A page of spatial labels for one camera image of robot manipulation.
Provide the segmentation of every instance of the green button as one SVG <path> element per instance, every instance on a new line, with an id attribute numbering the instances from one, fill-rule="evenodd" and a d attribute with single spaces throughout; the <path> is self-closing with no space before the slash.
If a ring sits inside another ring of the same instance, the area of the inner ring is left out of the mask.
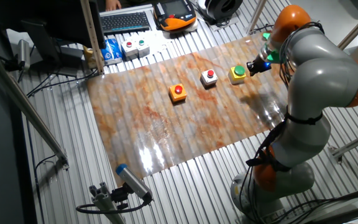
<path id="1" fill-rule="evenodd" d="M 268 40 L 269 37 L 270 37 L 270 34 L 269 34 L 269 33 L 264 33 L 264 39 L 265 39 L 265 40 Z"/>
<path id="2" fill-rule="evenodd" d="M 245 72 L 246 70 L 241 65 L 237 65 L 236 67 L 234 67 L 234 73 L 238 76 L 243 76 Z"/>

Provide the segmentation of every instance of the person's hand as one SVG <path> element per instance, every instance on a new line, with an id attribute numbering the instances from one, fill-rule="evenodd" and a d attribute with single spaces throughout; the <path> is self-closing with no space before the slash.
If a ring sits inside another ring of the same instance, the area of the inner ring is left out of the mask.
<path id="1" fill-rule="evenodd" d="M 121 3 L 118 0 L 106 0 L 106 12 L 121 8 Z"/>

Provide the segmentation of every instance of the orange handheld controller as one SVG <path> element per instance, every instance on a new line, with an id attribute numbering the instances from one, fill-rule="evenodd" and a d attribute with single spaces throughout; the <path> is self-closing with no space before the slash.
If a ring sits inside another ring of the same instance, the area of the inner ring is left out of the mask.
<path id="1" fill-rule="evenodd" d="M 186 29 L 196 20 L 190 0 L 172 0 L 153 4 L 154 19 L 158 28 L 165 31 Z"/>

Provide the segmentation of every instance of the orange push button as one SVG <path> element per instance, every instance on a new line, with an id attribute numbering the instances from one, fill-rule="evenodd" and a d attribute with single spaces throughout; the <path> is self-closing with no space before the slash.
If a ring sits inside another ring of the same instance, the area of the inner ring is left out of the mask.
<path id="1" fill-rule="evenodd" d="M 172 100 L 172 103 L 178 103 L 180 101 L 184 101 L 186 99 L 186 90 L 183 85 L 177 84 L 169 87 L 169 97 Z"/>

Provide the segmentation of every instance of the keyboard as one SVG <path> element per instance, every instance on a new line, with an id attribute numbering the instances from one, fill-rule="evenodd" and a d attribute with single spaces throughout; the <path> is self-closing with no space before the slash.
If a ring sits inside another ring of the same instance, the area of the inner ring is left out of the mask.
<path id="1" fill-rule="evenodd" d="M 150 29 L 145 12 L 103 16 L 101 20 L 104 34 L 122 34 Z"/>

